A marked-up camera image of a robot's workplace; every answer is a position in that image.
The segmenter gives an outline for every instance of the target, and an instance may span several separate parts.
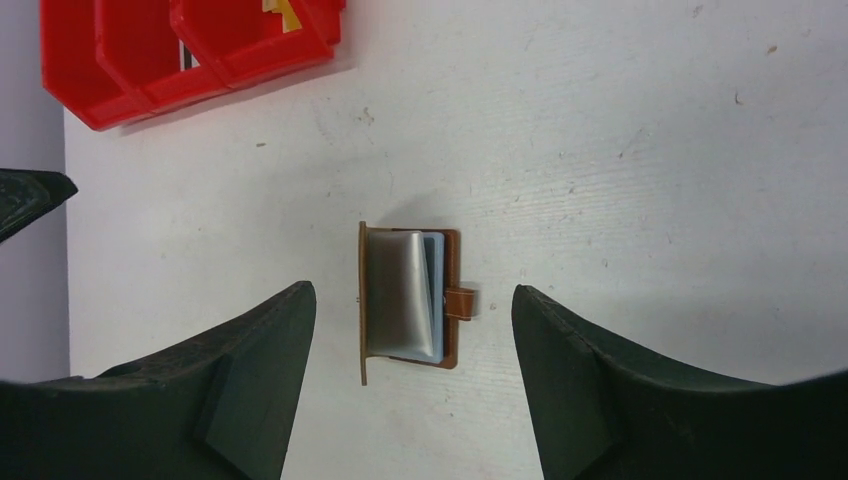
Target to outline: plastic bin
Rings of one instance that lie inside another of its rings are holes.
[[[148,115],[97,64],[94,0],[42,0],[41,28],[44,88],[86,125],[100,129]]]
[[[44,86],[103,130],[331,59],[344,0],[288,1],[284,32],[262,0],[41,0]]]

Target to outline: white surface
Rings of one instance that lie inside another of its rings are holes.
[[[341,73],[105,134],[67,118],[73,373],[310,279],[284,478],[424,480],[541,478],[517,283],[711,370],[848,366],[844,1],[361,0],[346,22]],[[482,315],[455,371],[372,360],[358,385],[360,219],[462,229]]]

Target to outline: wallet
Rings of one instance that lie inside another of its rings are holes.
[[[476,292],[459,286],[459,231],[359,224],[359,351],[451,369]]]

